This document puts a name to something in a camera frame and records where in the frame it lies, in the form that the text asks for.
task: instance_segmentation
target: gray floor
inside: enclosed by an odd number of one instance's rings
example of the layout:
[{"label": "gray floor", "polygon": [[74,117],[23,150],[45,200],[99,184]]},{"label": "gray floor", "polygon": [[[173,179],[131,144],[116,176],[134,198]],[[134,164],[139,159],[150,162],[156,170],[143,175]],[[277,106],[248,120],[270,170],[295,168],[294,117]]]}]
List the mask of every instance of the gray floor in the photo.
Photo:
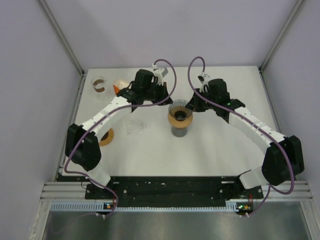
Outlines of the gray floor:
[{"label": "gray floor", "polygon": [[255,215],[235,213],[119,212],[103,220],[83,213],[51,212],[43,240],[311,240],[299,203],[266,203]]}]

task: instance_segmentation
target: white table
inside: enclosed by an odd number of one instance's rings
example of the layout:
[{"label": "white table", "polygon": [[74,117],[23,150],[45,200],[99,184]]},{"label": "white table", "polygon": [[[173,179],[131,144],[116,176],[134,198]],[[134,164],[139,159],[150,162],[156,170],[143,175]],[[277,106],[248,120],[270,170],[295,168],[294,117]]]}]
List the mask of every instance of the white table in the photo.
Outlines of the white table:
[{"label": "white table", "polygon": [[[120,78],[133,81],[139,68],[90,69],[86,76],[75,123],[81,124],[103,109],[109,102],[95,97],[91,79],[103,76],[109,87]],[[187,67],[175,68],[177,86],[173,100],[189,101],[193,96],[187,80]],[[201,67],[191,69],[195,87]],[[222,78],[227,83],[230,97],[239,99],[260,120],[275,129],[265,90],[256,66],[207,67],[212,79]],[[174,77],[171,69],[165,77],[168,92]],[[146,128],[128,134],[126,117],[114,125],[114,139],[101,147],[101,162],[111,176],[235,176],[261,166],[264,155],[242,132],[217,117],[213,110],[193,113],[193,122],[184,137],[175,137],[168,122],[168,105],[142,107],[128,115],[142,120]],[[68,169],[82,167],[70,162]]]}]

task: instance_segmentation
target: cable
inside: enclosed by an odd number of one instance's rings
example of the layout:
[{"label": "cable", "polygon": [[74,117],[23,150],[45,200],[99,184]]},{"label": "cable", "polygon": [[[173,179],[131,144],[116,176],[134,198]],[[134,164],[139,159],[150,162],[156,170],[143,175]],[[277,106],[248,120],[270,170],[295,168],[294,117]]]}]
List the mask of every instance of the cable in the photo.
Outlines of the cable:
[{"label": "cable", "polygon": [[282,146],[281,146],[271,135],[269,135],[267,132],[265,132],[265,131],[262,130],[260,127],[258,127],[254,122],[252,122],[251,120],[249,120],[249,119],[246,118],[245,116],[237,113],[236,111],[233,111],[233,110],[228,109],[228,108],[226,108],[226,107],[224,107],[224,106],[221,106],[221,105],[219,105],[219,104],[217,104],[217,103],[215,103],[215,102],[213,102],[213,101],[210,101],[209,99],[206,99],[205,97],[201,96],[201,94],[196,91],[196,89],[194,88],[194,86],[193,86],[192,83],[191,83],[190,70],[191,70],[191,66],[193,65],[193,63],[194,63],[195,60],[197,60],[197,59],[200,59],[200,60],[202,61],[202,63],[203,63],[202,71],[204,72],[205,69],[206,69],[205,60],[204,60],[204,58],[201,57],[201,56],[195,57],[195,58],[190,62],[189,67],[188,67],[188,72],[187,72],[187,78],[188,78],[188,82],[189,82],[189,84],[190,84],[190,87],[192,88],[192,90],[194,91],[194,93],[195,93],[199,98],[201,98],[202,100],[206,101],[207,103],[210,103],[210,104],[213,105],[213,106],[216,106],[216,107],[218,107],[218,108],[220,108],[220,109],[223,109],[223,110],[225,110],[225,111],[227,111],[227,112],[229,112],[229,113],[235,114],[235,115],[237,115],[238,117],[244,119],[246,122],[248,122],[250,125],[252,125],[255,129],[257,129],[259,132],[261,132],[263,135],[265,135],[267,138],[269,138],[269,139],[280,149],[281,153],[282,153],[283,156],[284,156],[284,159],[285,159],[285,161],[286,161],[286,164],[287,164],[287,166],[288,166],[289,173],[290,173],[290,180],[291,180],[290,189],[289,189],[288,191],[281,191],[281,190],[276,189],[276,188],[275,188],[274,186],[272,186],[271,184],[269,184],[267,194],[265,195],[265,197],[264,197],[264,199],[262,200],[262,202],[260,203],[260,205],[255,209],[255,211],[257,211],[257,210],[262,206],[262,204],[266,201],[266,199],[267,199],[268,196],[269,196],[269,193],[270,193],[271,188],[274,189],[276,192],[278,192],[278,193],[280,193],[280,194],[283,194],[283,195],[289,195],[289,194],[291,194],[291,193],[293,192],[293,190],[294,190],[294,187],[295,187],[295,178],[294,178],[295,176],[294,176],[294,172],[293,172],[293,169],[292,169],[292,167],[291,167],[290,160],[289,160],[289,158],[288,158],[288,155],[287,155],[286,151],[282,148]]},{"label": "cable", "polygon": [[[119,197],[118,197],[118,195],[117,195],[112,189],[110,189],[109,187],[103,186],[102,184],[98,183],[97,181],[91,179],[91,178],[89,177],[89,175],[87,175],[86,173],[83,173],[83,172],[80,172],[80,171],[69,171],[69,170],[67,169],[67,168],[68,168],[68,165],[69,165],[69,163],[70,163],[70,160],[71,160],[72,157],[74,156],[77,148],[78,148],[79,145],[81,144],[82,140],[85,139],[85,137],[86,137],[96,126],[98,126],[103,120],[105,120],[109,115],[111,115],[111,114],[113,114],[113,113],[115,113],[116,111],[119,111],[119,110],[121,110],[121,109],[125,109],[125,108],[141,108],[141,107],[152,107],[152,106],[160,105],[160,104],[164,103],[165,101],[167,101],[167,100],[171,97],[171,95],[174,93],[174,91],[175,91],[175,89],[176,89],[176,86],[177,86],[177,74],[176,74],[175,68],[174,68],[174,66],[173,66],[169,61],[167,61],[167,60],[165,60],[165,59],[158,59],[158,60],[156,60],[156,61],[153,63],[153,65],[156,65],[156,63],[158,63],[158,62],[165,62],[165,63],[167,63],[167,64],[171,67],[171,69],[172,69],[172,72],[173,72],[173,75],[174,75],[174,85],[173,85],[172,91],[169,93],[169,95],[168,95],[165,99],[163,99],[163,100],[161,100],[161,101],[159,101],[159,102],[156,102],[156,103],[145,104],[145,105],[138,105],[138,104],[132,104],[132,105],[131,105],[131,104],[128,104],[128,105],[125,105],[125,106],[120,106],[120,107],[118,107],[118,108],[110,111],[110,112],[107,113],[105,116],[103,116],[99,121],[97,121],[94,125],[92,125],[92,126],[82,135],[82,137],[79,139],[79,141],[76,143],[76,145],[74,146],[73,150],[71,151],[71,153],[70,153],[67,161],[65,162],[64,171],[65,171],[67,174],[80,174],[80,175],[83,175],[83,176],[85,176],[86,178],[88,178],[93,184],[95,184],[95,185],[97,185],[97,186],[100,186],[101,188],[104,188],[104,189],[108,190],[109,192],[111,192],[111,193],[115,196],[115,198],[116,198],[116,204],[113,206],[112,210],[106,215],[106,217],[109,217],[110,215],[112,215],[112,214],[115,212],[116,207],[117,207],[118,202],[119,202]],[[77,218],[75,219],[75,221],[72,221],[72,223],[69,224],[68,226],[60,229],[59,231],[57,231],[57,232],[55,232],[55,233],[52,231],[52,233],[53,233],[53,234],[59,234],[59,233],[61,233],[64,229],[67,229],[67,228],[69,228],[71,225],[73,225],[73,224],[74,224],[76,221],[78,221],[80,218],[82,218],[82,217],[84,217],[84,216],[88,216],[88,215],[95,215],[95,213],[92,213],[92,212],[91,212],[91,213],[83,214],[83,215],[77,217]]]}]

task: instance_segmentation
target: gray wall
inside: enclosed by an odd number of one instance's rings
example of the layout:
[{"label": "gray wall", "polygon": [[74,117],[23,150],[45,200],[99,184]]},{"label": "gray wall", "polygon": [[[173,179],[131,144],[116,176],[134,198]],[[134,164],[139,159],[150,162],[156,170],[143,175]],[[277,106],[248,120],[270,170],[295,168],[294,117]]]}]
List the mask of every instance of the gray wall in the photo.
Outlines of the gray wall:
[{"label": "gray wall", "polygon": [[265,71],[286,135],[302,141],[304,178],[320,209],[320,1],[307,0]]},{"label": "gray wall", "polygon": [[35,0],[0,7],[0,233],[29,237],[80,77]]},{"label": "gray wall", "polygon": [[296,0],[47,0],[85,68],[260,65]]}]

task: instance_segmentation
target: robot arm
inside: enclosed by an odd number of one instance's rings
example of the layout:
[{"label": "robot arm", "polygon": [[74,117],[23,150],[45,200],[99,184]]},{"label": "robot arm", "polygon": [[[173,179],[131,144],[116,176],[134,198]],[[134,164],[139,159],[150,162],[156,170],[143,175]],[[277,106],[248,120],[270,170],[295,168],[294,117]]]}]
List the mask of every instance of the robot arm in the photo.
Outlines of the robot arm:
[{"label": "robot arm", "polygon": [[[71,159],[73,163],[82,166],[83,173],[103,186],[106,186],[111,178],[110,175],[104,171],[100,163],[101,151],[99,141],[114,124],[137,108],[134,106],[142,105],[144,101],[158,103],[165,99],[169,95],[167,84],[163,81],[167,73],[168,69],[166,67],[157,68],[155,65],[153,65],[153,72],[140,69],[129,87],[121,89],[104,109],[88,121],[80,125],[74,123],[68,128],[65,155],[67,157],[70,156],[79,139],[102,117],[119,107],[132,105],[132,107],[117,110],[97,125],[84,138]],[[171,104],[172,102],[172,99],[169,98],[162,103],[162,105]]]},{"label": "robot arm", "polygon": [[[201,96],[251,120],[259,129],[264,130],[283,147],[290,160],[294,175],[304,171],[305,167],[301,142],[296,136],[287,137],[271,129],[256,118],[241,101],[238,99],[230,99],[227,84],[223,79],[209,80],[210,76],[204,72],[202,72],[198,78],[202,86],[201,88],[196,88],[196,91],[200,93]],[[204,101],[195,93],[186,107],[195,112],[204,112],[209,109],[214,110],[218,117],[223,118],[228,124],[243,132],[264,153],[262,166],[256,169],[249,169],[249,171],[237,176],[235,179],[235,184],[239,185],[237,187],[240,189],[251,189],[265,184],[277,186],[290,179],[287,163],[279,148],[268,137],[243,118]]]}]

